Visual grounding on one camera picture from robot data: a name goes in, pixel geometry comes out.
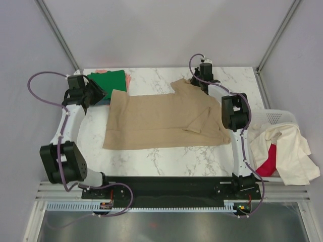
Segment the tan t shirt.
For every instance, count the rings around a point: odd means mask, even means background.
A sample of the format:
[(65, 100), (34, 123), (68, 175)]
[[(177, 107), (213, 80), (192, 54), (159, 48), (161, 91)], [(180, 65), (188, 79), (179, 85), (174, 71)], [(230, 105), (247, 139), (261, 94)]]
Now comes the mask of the tan t shirt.
[(220, 103), (185, 79), (173, 93), (130, 96), (112, 92), (103, 148), (141, 150), (230, 144)]

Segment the red t shirt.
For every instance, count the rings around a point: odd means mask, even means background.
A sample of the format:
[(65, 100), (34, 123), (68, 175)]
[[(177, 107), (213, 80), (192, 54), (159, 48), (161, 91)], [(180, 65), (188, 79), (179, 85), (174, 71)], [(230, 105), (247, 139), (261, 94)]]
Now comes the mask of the red t shirt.
[(276, 171), (276, 154), (277, 146), (271, 144), (268, 150), (267, 160), (256, 170), (256, 172), (262, 177), (269, 177)]

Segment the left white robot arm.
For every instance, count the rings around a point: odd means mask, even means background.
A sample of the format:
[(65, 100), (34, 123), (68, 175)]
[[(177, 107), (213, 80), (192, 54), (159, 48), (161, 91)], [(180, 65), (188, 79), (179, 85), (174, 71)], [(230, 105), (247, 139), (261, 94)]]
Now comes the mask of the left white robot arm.
[(40, 157), (48, 180), (62, 184), (66, 191), (75, 186), (93, 187), (99, 198), (106, 198), (111, 186), (103, 181), (102, 172), (88, 168), (77, 146), (77, 138), (89, 107), (100, 102), (106, 92), (85, 75), (67, 77), (68, 89), (59, 103), (62, 117), (54, 137), (48, 145), (40, 148)]

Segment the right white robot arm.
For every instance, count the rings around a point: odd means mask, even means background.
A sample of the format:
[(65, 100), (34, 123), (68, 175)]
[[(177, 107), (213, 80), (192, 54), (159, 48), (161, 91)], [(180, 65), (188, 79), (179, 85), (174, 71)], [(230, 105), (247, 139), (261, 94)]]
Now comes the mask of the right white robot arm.
[(221, 103), (221, 118), (225, 129), (229, 130), (234, 166), (231, 192), (236, 198), (244, 198), (255, 188), (256, 179), (250, 165), (247, 129), (251, 122), (251, 110), (244, 93), (236, 93), (214, 79), (212, 61), (202, 57), (199, 67), (190, 71), (191, 84), (199, 86), (207, 95)]

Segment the cream t shirt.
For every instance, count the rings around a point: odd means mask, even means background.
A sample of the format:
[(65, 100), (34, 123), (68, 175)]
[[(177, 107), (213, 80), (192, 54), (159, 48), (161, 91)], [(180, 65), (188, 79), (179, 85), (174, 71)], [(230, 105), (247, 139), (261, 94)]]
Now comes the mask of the cream t shirt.
[(308, 185), (320, 176), (319, 167), (309, 158), (311, 150), (298, 125), (264, 124), (256, 128), (248, 131), (256, 169), (267, 160), (268, 150), (274, 144), (277, 146), (276, 171), (285, 185)]

